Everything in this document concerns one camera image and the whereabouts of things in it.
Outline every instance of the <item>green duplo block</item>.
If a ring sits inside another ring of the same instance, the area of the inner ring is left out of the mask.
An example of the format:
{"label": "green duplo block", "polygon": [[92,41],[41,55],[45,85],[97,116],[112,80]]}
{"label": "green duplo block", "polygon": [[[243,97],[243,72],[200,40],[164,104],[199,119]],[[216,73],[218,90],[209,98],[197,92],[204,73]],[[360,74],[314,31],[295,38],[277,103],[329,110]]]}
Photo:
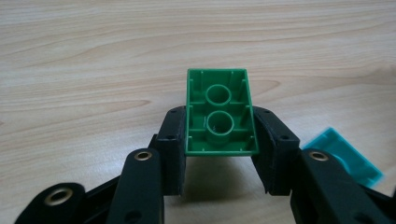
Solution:
{"label": "green duplo block", "polygon": [[186,156],[259,153],[246,69],[189,69]]}

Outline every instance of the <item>round hole in green block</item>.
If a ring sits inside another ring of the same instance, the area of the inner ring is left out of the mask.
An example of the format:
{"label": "round hole in green block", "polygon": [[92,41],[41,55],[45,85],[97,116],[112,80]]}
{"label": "round hole in green block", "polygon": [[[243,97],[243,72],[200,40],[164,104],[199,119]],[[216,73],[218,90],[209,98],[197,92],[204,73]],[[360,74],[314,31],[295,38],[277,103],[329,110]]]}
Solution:
{"label": "round hole in green block", "polygon": [[226,105],[231,101],[231,92],[227,87],[216,84],[207,89],[205,98],[212,105]]}
{"label": "round hole in green block", "polygon": [[233,130],[233,118],[224,111],[215,111],[207,116],[207,129],[214,135],[222,136]]}

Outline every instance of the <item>wood grain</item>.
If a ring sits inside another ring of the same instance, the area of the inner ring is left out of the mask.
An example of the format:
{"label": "wood grain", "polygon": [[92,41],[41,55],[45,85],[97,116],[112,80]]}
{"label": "wood grain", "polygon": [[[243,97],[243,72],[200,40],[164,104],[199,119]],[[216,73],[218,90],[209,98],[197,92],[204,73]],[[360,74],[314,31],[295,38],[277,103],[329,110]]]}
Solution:
{"label": "wood grain", "polygon": [[[59,182],[119,175],[191,67],[244,67],[302,140],[337,129],[396,183],[394,1],[1,1],[0,223]],[[249,158],[188,159],[167,223],[293,223]]]}

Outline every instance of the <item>building block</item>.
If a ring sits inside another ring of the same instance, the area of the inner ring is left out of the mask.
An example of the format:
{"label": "building block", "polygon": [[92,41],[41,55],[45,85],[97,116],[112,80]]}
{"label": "building block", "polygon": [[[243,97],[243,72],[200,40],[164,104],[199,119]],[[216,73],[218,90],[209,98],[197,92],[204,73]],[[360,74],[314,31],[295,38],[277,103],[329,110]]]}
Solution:
{"label": "building block", "polygon": [[259,153],[246,69],[189,69],[186,156]]}
{"label": "building block", "polygon": [[329,128],[308,143],[304,149],[314,148],[331,153],[343,164],[346,171],[359,184],[373,187],[381,178],[382,173],[364,158],[359,151],[335,129]]}

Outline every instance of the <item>metal ring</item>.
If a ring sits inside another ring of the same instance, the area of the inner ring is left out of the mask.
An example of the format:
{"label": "metal ring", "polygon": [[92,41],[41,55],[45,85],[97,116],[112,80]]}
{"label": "metal ring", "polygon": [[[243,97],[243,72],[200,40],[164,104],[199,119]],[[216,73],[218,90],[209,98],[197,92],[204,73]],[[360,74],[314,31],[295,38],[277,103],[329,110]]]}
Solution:
{"label": "metal ring", "polygon": [[142,151],[134,155],[134,159],[137,161],[146,161],[150,159],[152,156],[151,152],[148,151]]}
{"label": "metal ring", "polygon": [[316,161],[328,161],[329,157],[318,151],[309,152],[309,156]]}
{"label": "metal ring", "polygon": [[72,195],[73,190],[71,190],[70,188],[55,189],[46,197],[44,203],[48,206],[55,206],[66,202],[72,197]]}

